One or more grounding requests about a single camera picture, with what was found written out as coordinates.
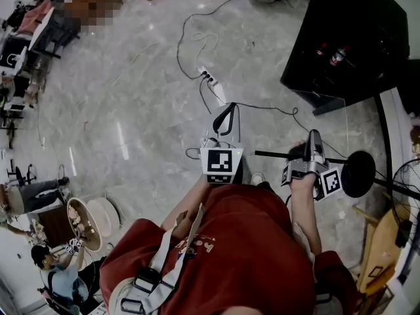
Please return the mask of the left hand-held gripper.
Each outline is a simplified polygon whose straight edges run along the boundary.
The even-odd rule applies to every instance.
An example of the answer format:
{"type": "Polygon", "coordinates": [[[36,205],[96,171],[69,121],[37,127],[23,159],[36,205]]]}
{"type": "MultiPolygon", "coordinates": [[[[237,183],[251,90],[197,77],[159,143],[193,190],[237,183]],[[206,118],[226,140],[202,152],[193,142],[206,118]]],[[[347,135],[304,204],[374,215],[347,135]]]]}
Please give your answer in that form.
{"type": "Polygon", "coordinates": [[[211,114],[209,132],[212,137],[200,140],[202,173],[209,184],[233,184],[244,151],[239,143],[239,106],[231,102],[216,108],[211,114]]]}

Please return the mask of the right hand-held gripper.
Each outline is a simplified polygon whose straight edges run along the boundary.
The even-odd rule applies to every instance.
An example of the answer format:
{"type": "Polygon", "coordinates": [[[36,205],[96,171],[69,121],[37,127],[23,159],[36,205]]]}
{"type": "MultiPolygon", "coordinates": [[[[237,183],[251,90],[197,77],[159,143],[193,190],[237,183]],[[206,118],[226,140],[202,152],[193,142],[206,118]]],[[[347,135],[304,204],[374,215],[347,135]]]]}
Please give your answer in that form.
{"type": "Polygon", "coordinates": [[[282,186],[289,185],[293,179],[303,179],[307,174],[316,175],[312,193],[315,201],[322,201],[327,197],[343,190],[341,171],[332,167],[335,163],[324,155],[321,134],[312,129],[306,143],[306,156],[289,160],[282,173],[282,186]]]}

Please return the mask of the person's left forearm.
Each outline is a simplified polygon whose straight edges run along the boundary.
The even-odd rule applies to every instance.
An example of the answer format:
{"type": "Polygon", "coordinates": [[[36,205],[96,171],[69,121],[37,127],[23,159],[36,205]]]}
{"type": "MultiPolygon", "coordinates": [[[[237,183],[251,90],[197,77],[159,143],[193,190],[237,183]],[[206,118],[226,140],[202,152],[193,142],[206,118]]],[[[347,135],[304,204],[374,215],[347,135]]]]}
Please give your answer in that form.
{"type": "Polygon", "coordinates": [[[207,182],[205,176],[201,175],[198,181],[181,199],[177,206],[168,214],[161,227],[164,230],[168,230],[174,225],[180,214],[184,213],[185,211],[187,213],[192,213],[195,211],[201,203],[204,203],[207,200],[211,190],[211,185],[207,182]]]}

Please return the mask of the person's right forearm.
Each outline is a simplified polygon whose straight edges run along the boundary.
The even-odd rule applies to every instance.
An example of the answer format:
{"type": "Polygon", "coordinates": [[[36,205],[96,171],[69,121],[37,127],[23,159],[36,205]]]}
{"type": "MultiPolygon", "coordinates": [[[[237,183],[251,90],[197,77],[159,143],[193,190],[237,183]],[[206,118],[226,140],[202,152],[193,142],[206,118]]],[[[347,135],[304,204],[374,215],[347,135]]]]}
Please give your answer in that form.
{"type": "Polygon", "coordinates": [[[314,209],[313,187],[317,179],[314,173],[306,174],[302,179],[293,179],[291,189],[291,216],[308,240],[311,252],[322,252],[321,239],[314,209]]]}

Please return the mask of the black metal cabinet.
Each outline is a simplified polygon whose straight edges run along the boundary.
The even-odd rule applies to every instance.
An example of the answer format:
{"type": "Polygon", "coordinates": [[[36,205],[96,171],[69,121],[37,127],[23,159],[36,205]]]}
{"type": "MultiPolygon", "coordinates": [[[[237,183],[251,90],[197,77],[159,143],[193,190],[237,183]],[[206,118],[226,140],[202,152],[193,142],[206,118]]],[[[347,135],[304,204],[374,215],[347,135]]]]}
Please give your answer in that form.
{"type": "Polygon", "coordinates": [[[395,0],[310,0],[280,81],[313,109],[318,94],[349,106],[395,88],[409,55],[407,14],[395,0]],[[345,45],[346,58],[332,66],[345,45]]]}

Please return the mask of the white power strip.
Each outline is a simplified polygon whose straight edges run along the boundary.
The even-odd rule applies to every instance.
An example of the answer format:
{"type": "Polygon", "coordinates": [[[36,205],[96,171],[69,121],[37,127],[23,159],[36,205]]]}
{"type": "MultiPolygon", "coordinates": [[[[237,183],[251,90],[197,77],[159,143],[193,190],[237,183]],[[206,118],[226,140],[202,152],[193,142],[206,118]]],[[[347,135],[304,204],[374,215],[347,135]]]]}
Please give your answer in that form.
{"type": "Polygon", "coordinates": [[[213,74],[204,66],[200,66],[198,68],[198,72],[204,76],[205,80],[210,84],[210,86],[214,87],[218,81],[217,79],[213,76],[213,74]]]}

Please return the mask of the black round stand base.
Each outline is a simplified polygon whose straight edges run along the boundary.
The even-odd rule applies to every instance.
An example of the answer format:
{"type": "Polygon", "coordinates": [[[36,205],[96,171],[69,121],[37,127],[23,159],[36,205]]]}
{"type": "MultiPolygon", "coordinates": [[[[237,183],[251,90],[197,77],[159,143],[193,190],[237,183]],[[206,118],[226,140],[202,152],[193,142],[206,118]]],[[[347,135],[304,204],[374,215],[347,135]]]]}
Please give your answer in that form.
{"type": "Polygon", "coordinates": [[[411,209],[409,220],[413,225],[420,221],[420,159],[413,159],[403,164],[392,179],[392,195],[387,194],[385,177],[377,178],[379,173],[373,157],[365,151],[352,153],[341,172],[343,190],[352,198],[365,195],[374,184],[385,189],[385,199],[390,209],[398,202],[407,203],[411,209]]]}

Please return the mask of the person's black trousers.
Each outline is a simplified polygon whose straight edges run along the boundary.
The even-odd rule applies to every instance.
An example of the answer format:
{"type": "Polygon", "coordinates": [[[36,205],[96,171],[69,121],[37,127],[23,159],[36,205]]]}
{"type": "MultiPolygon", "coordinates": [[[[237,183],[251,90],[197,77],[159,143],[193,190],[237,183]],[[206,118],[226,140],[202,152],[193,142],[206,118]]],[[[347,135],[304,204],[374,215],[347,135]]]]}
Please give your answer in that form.
{"type": "MultiPolygon", "coordinates": [[[[234,176],[233,184],[251,185],[252,174],[253,173],[251,172],[247,162],[246,161],[241,161],[239,166],[238,166],[238,169],[236,171],[236,174],[234,176]]],[[[273,192],[273,189],[272,189],[270,183],[268,181],[266,181],[266,179],[262,184],[259,184],[256,187],[273,192]]]]}

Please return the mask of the black box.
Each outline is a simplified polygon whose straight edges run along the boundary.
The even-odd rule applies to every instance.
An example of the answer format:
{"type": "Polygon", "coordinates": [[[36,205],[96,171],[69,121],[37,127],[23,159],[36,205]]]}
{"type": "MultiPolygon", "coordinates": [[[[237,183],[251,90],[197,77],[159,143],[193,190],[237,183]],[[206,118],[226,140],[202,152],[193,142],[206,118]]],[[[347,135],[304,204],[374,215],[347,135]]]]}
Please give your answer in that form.
{"type": "Polygon", "coordinates": [[[398,232],[396,236],[395,245],[398,248],[404,248],[410,238],[412,222],[410,220],[402,220],[398,224],[398,232]]]}

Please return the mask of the person's red shirt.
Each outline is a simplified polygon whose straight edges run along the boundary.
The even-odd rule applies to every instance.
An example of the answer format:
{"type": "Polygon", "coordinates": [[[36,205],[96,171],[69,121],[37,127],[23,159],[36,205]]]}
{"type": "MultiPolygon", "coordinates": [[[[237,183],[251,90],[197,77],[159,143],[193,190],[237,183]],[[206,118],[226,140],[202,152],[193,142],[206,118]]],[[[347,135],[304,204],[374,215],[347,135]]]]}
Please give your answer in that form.
{"type": "Polygon", "coordinates": [[[164,230],[136,220],[100,269],[109,315],[353,315],[358,292],[334,251],[314,255],[275,193],[212,187],[164,230]]]}

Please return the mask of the round wooden tub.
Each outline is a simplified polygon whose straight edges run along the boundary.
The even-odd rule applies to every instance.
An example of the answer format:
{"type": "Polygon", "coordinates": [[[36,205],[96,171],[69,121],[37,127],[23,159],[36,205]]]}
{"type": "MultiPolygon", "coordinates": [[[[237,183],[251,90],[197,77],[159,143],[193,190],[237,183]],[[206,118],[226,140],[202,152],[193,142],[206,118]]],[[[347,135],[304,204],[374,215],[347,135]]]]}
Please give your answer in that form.
{"type": "MultiPolygon", "coordinates": [[[[120,219],[113,204],[105,197],[97,197],[83,201],[81,198],[70,198],[68,208],[72,206],[81,216],[85,229],[93,228],[96,237],[93,241],[84,243],[85,247],[92,252],[101,252],[106,248],[106,240],[119,230],[120,219]]],[[[72,231],[76,231],[68,217],[72,231]]]]}

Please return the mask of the pink plush toy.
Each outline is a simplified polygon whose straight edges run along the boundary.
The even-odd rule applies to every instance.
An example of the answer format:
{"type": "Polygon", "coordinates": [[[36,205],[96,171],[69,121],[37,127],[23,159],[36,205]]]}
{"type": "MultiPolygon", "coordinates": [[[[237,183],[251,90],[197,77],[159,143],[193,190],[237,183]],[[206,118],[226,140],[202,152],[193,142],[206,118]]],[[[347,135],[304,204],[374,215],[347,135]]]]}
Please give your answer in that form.
{"type": "Polygon", "coordinates": [[[96,233],[93,228],[88,228],[84,230],[76,228],[75,231],[76,231],[77,238],[84,243],[91,242],[96,237],[96,233]]]}
{"type": "Polygon", "coordinates": [[[85,230],[85,226],[82,223],[81,216],[72,206],[68,208],[68,217],[74,228],[78,229],[81,232],[85,230]]]}

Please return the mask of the black metal rack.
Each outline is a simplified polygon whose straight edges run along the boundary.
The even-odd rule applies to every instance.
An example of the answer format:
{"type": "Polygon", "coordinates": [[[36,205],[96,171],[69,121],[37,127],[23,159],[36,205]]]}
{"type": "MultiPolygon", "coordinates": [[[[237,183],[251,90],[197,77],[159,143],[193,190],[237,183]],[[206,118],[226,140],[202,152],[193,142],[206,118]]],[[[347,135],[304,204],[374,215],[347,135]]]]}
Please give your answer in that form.
{"type": "Polygon", "coordinates": [[[79,39],[80,27],[62,10],[51,8],[32,35],[28,51],[49,58],[61,59],[60,53],[74,39],[79,39]]]}

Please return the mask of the dark brown wooden cabinet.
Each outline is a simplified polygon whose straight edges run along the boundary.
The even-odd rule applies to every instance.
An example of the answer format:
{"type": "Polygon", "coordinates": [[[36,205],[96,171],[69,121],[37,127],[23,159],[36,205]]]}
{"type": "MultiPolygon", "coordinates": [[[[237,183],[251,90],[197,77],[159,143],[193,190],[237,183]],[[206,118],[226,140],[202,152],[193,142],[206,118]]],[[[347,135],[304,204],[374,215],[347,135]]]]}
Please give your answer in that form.
{"type": "Polygon", "coordinates": [[[64,242],[73,238],[74,232],[70,226],[65,206],[62,205],[39,213],[38,217],[50,242],[64,242]]]}

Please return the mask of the black and white sign board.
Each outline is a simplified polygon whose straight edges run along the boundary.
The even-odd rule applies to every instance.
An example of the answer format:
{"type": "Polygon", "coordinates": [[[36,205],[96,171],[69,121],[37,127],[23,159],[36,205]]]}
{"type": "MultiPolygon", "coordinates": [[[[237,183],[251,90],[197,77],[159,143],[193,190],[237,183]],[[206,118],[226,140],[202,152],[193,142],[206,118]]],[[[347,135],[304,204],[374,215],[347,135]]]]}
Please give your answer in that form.
{"type": "Polygon", "coordinates": [[[0,42],[0,74],[16,75],[22,69],[29,44],[27,39],[11,35],[0,42]]]}

